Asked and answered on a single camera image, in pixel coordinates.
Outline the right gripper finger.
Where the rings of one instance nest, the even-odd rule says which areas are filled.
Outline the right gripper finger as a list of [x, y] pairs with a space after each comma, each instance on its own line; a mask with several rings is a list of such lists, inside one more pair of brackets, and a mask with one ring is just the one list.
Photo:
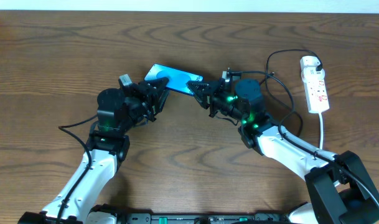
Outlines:
[[195, 94], [194, 98], [203, 109], [208, 109], [210, 106], [210, 96], [205, 94]]
[[188, 81], [187, 87], [194, 96], [211, 95], [213, 93], [212, 86], [208, 82]]

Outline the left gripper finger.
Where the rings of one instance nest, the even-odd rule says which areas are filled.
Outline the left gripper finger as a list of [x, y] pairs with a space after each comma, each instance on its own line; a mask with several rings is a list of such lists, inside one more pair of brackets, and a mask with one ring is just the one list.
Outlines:
[[169, 79], [166, 77], [145, 81], [146, 91], [147, 92], [164, 91], [166, 89], [168, 82], [169, 82]]
[[169, 90], [164, 90], [161, 94], [161, 96], [158, 99], [158, 103], [156, 106], [156, 113], [160, 113], [163, 110], [163, 107], [165, 105], [165, 102], [167, 100], [167, 97], [169, 96], [170, 91]]

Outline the blue screen Galaxy smartphone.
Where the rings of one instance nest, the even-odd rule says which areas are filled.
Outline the blue screen Galaxy smartphone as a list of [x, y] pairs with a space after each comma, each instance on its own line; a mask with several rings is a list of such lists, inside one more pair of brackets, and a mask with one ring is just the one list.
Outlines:
[[187, 82], [201, 82], [203, 77], [193, 73], [185, 72], [175, 68], [167, 67], [161, 64], [154, 64], [145, 76], [146, 81], [156, 80], [159, 78], [168, 78], [167, 89], [182, 94], [193, 96], [192, 91], [187, 87]]

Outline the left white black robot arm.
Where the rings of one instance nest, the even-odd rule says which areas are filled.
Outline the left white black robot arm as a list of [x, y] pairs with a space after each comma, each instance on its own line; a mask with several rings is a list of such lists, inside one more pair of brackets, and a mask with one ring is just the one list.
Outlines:
[[168, 78], [158, 78], [133, 83], [128, 75], [120, 76], [119, 88], [99, 93], [87, 141], [74, 135], [69, 125], [59, 126], [83, 147], [81, 163], [52, 202], [39, 213], [25, 212], [19, 223], [124, 223], [125, 217], [117, 210], [95, 202], [126, 159], [127, 132], [155, 121], [162, 111], [168, 82]]

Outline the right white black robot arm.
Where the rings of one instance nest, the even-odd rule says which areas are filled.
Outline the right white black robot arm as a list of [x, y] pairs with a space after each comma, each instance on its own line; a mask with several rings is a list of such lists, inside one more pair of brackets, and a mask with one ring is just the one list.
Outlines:
[[291, 134], [265, 108], [260, 84], [240, 80], [234, 91], [224, 79], [189, 81], [195, 99], [214, 117], [220, 112], [241, 126], [243, 143], [258, 154], [280, 162], [307, 185], [310, 202], [290, 211], [291, 223], [375, 223], [379, 193], [360, 158], [318, 149]]

